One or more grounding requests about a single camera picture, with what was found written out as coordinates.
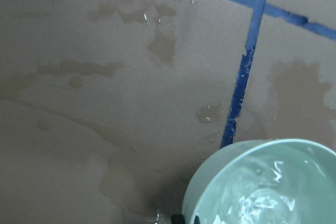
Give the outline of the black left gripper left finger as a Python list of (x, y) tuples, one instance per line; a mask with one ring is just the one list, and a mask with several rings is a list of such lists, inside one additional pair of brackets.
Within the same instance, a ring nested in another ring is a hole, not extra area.
[(183, 214), (171, 215), (171, 224), (185, 224), (185, 218)]

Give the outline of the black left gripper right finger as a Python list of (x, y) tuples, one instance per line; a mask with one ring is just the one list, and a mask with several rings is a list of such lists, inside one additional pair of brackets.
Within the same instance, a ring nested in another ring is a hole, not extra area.
[(198, 216), (195, 216), (195, 219), (194, 219), (194, 224), (200, 224), (200, 221), (199, 221), (199, 217)]

